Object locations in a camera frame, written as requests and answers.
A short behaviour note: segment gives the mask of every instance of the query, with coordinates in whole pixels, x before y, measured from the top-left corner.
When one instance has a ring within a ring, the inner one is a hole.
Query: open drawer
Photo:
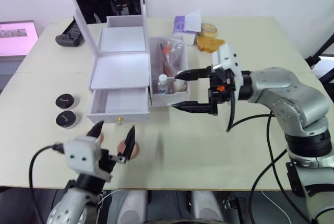
[[[87,117],[94,123],[144,121],[149,117],[148,88],[94,90]]]

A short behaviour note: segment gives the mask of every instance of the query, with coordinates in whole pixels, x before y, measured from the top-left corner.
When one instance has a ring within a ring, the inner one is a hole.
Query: mirror
[[[133,51],[123,46],[134,44],[137,45],[135,48],[137,50],[134,51],[143,50],[142,41],[138,42],[138,35],[140,36],[143,31],[140,0],[76,0],[76,2],[101,52]]]

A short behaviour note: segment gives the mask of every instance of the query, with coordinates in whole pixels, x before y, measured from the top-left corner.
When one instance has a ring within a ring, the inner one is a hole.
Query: table
[[[86,114],[91,103],[88,79],[92,56],[87,44],[64,48],[54,38],[71,19],[55,20],[45,29],[16,74],[0,95],[0,185],[28,186],[28,167],[33,154],[49,144],[65,142],[85,133],[93,125]],[[327,96],[320,82],[293,44],[271,18],[204,18],[219,30],[219,38],[227,40],[238,54],[244,70],[271,66],[293,71],[301,82],[313,86]],[[148,18],[151,37],[170,35],[172,18]],[[211,64],[208,53],[187,47],[190,68]],[[191,82],[191,99],[207,101],[208,81]],[[73,111],[81,116],[79,124],[69,130],[55,124],[61,112],[55,99],[62,93],[79,98]],[[135,123],[138,157],[127,164],[117,164],[111,183],[105,189],[210,189],[250,190],[262,169],[270,162],[265,140],[266,119],[254,119],[225,129],[229,119],[227,104],[219,106],[219,115],[189,114],[174,108],[151,108],[150,120]],[[268,109],[245,101],[237,103],[235,120]],[[334,110],[328,113],[330,132],[334,134]],[[105,124],[103,148],[116,152],[131,124]],[[278,155],[286,145],[284,134],[272,120],[271,142]],[[277,163],[284,188],[290,188],[286,176],[287,156]],[[65,157],[45,151],[35,162],[35,187],[64,187],[76,174],[66,165]],[[258,184],[259,190],[277,190],[272,172]]]

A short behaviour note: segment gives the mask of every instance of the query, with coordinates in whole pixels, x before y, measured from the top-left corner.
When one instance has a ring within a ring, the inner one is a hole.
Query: white paper
[[[184,30],[200,32],[201,14],[200,10],[193,11],[185,15]]]

